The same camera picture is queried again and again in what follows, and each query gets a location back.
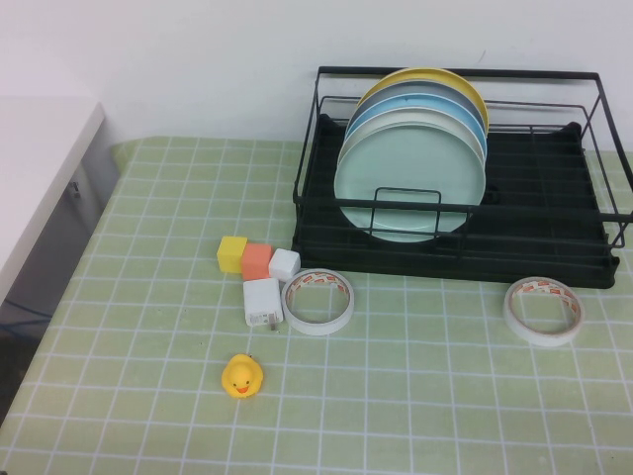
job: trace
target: yellow block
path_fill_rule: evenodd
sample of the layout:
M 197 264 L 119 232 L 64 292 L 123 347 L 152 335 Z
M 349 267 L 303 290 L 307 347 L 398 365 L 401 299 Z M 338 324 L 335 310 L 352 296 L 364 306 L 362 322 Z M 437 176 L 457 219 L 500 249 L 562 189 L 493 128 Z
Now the yellow block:
M 218 264 L 222 272 L 241 273 L 241 255 L 246 247 L 246 237 L 224 236 L 218 248 Z

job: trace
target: white charger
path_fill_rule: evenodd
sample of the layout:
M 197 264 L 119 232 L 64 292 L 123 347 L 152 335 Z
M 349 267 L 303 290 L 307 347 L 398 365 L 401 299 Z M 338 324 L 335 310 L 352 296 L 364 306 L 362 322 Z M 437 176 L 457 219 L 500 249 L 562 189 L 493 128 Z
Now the white charger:
M 244 312 L 249 327 L 269 325 L 274 330 L 284 321 L 278 279 L 247 280 L 243 289 Z

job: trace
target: black dish rack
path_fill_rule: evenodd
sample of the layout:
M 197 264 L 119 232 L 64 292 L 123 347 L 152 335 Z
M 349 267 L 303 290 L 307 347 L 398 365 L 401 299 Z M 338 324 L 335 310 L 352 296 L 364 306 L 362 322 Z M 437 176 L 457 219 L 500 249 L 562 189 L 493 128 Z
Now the black dish rack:
M 507 122 L 491 121 L 487 188 L 482 204 L 394 202 L 376 197 L 336 199 L 333 190 L 336 162 L 353 106 L 359 95 L 369 89 L 363 81 L 376 81 L 396 70 L 339 66 L 323 66 L 318 70 L 293 192 L 297 212 L 293 250 L 301 254 L 303 266 L 496 282 L 540 275 L 572 286 L 611 287 L 619 264 L 619 258 L 611 251 L 625 245 L 624 232 L 633 222 L 633 215 L 630 210 L 618 211 L 607 168 L 614 162 L 621 167 L 628 182 L 626 193 L 633 192 L 633 173 L 599 75 L 452 69 L 469 80 L 481 81 L 491 113 L 509 112 L 507 115 L 512 118 Z M 339 81 L 345 92 L 352 89 L 349 85 L 358 82 L 360 91 L 323 94 L 319 89 L 326 78 Z M 563 85 L 570 91 L 579 87 L 583 94 L 590 85 L 593 92 L 588 105 L 488 100 L 494 92 L 486 90 L 495 91 L 495 85 L 502 85 L 503 90 L 520 91 L 521 98 L 533 85 L 545 88 Z M 557 92 L 555 97 L 576 97 L 576 94 Z M 600 126 L 595 124 L 598 113 L 603 119 L 602 135 Z M 568 122 L 574 114 L 580 120 Z M 566 122 L 552 125 L 549 122 L 552 116 L 563 117 Z M 522 120 L 534 117 L 537 120 L 527 123 Z M 611 139 L 615 149 L 613 160 L 606 167 L 597 136 Z M 592 150 L 586 150 L 584 143 Z M 466 221 L 451 233 L 437 228 L 433 233 L 422 233 L 431 237 L 423 242 L 393 242 L 372 236 L 377 231 L 373 220 L 369 228 L 351 225 L 341 206 L 364 208 L 372 213 L 387 209 L 415 210 L 430 213 L 437 221 L 444 212 L 462 213 Z

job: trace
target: plate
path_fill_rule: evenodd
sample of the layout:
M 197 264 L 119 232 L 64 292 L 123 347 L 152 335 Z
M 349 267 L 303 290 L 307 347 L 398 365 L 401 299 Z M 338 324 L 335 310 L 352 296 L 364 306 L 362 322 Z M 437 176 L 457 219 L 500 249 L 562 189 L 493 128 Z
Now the plate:
M 486 176 L 477 154 L 463 141 L 428 124 L 399 124 L 375 131 L 352 146 L 341 159 L 334 177 L 338 199 L 373 200 L 380 187 L 437 190 L 442 203 L 479 205 Z M 436 203 L 435 193 L 385 190 L 379 200 Z M 369 228 L 372 212 L 342 207 L 357 228 Z M 433 235 L 380 231 L 435 231 L 437 214 L 408 210 L 377 210 L 373 236 L 395 242 L 420 242 Z M 466 221 L 461 213 L 442 213 L 438 230 L 451 232 Z
M 488 109 L 486 108 L 486 103 L 484 102 L 484 99 L 470 82 L 468 82 L 462 76 L 459 76 L 451 71 L 447 71 L 446 69 L 437 69 L 432 67 L 411 67 L 408 69 L 401 69 L 399 71 L 393 72 L 383 77 L 374 85 L 374 87 L 367 91 L 367 93 L 358 102 L 357 107 L 360 107 L 360 105 L 365 102 L 369 98 L 369 96 L 371 96 L 375 92 L 380 91 L 381 89 L 386 88 L 387 86 L 416 79 L 441 82 L 443 84 L 451 86 L 453 89 L 457 89 L 458 91 L 460 91 L 462 94 L 468 97 L 473 102 L 473 104 L 477 106 L 477 109 L 482 113 L 486 134 L 488 133 L 488 128 L 490 124 L 488 118 Z
M 395 96 L 402 96 L 403 94 L 411 94 L 411 93 L 421 93 L 421 94 L 432 94 L 435 96 L 445 97 L 446 99 L 450 99 L 453 102 L 456 102 L 468 112 L 470 112 L 477 122 L 482 126 L 482 130 L 486 129 L 486 124 L 484 123 L 484 117 L 477 106 L 473 104 L 473 102 L 466 97 L 463 93 L 458 91 L 457 89 L 453 89 L 446 84 L 442 84 L 441 82 L 435 81 L 405 81 L 405 82 L 397 82 L 396 84 L 392 84 L 391 86 L 387 86 L 380 91 L 375 92 L 370 97 L 367 98 L 365 102 L 363 102 L 352 115 L 352 118 L 349 120 L 350 126 L 356 121 L 358 116 L 360 116 L 367 109 L 372 107 L 375 104 L 378 104 L 385 99 Z
M 477 140 L 484 151 L 485 160 L 488 153 L 488 145 L 486 144 L 484 129 L 482 129 L 482 126 L 477 119 L 475 119 L 470 112 L 456 102 L 442 96 L 435 96 L 431 94 L 404 94 L 402 96 L 390 97 L 378 104 L 374 104 L 358 116 L 356 121 L 347 128 L 345 136 L 347 137 L 348 135 L 353 134 L 354 131 L 361 127 L 365 122 L 379 114 L 410 107 L 422 107 L 425 109 L 443 112 L 464 124 L 477 137 Z
M 369 119 L 345 139 L 338 155 L 338 163 L 343 160 L 345 153 L 350 148 L 379 129 L 407 123 L 424 124 L 448 132 L 467 144 L 479 158 L 482 168 L 485 166 L 485 151 L 473 131 L 449 114 L 423 107 L 396 109 Z

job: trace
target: toy block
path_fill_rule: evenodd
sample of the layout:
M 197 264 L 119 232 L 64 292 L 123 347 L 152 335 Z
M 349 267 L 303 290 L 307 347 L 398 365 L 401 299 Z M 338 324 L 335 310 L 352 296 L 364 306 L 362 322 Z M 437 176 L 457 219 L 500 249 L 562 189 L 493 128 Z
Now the toy block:
M 299 272 L 301 267 L 301 258 L 298 252 L 286 249 L 277 249 L 270 259 L 268 265 L 268 273 L 271 277 L 275 277 L 282 282 L 287 282 Z
M 241 258 L 246 248 L 246 237 L 224 236 L 218 248 L 218 264 L 222 272 L 239 274 Z
M 268 264 L 273 256 L 273 246 L 249 242 L 241 257 L 241 277 L 244 280 L 267 279 Z

